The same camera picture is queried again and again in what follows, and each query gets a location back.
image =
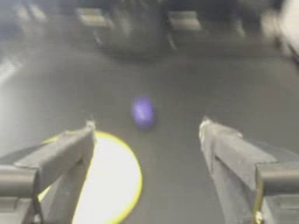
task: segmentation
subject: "wheel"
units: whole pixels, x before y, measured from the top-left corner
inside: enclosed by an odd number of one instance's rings
[[[166,17],[154,0],[119,0],[106,12],[107,29],[94,31],[98,43],[126,54],[158,53],[166,44]]]

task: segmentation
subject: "gray floor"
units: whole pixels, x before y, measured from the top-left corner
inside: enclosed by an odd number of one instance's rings
[[[179,35],[176,43],[179,51],[147,63],[114,60],[91,47],[42,45],[0,87],[1,154],[90,119],[130,144],[144,190],[126,223],[223,223],[198,139],[204,116],[299,152],[294,64],[252,39]],[[130,117],[140,95],[159,113],[148,132]]]

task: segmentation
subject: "yellow circle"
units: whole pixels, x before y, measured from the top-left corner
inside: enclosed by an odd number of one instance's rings
[[[120,223],[142,193],[143,176],[135,153],[111,134],[98,131],[96,138],[72,224]]]

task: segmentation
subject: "purple ball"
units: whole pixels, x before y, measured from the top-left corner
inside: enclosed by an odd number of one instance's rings
[[[150,98],[140,97],[134,100],[131,113],[138,128],[151,129],[155,125],[155,106]]]

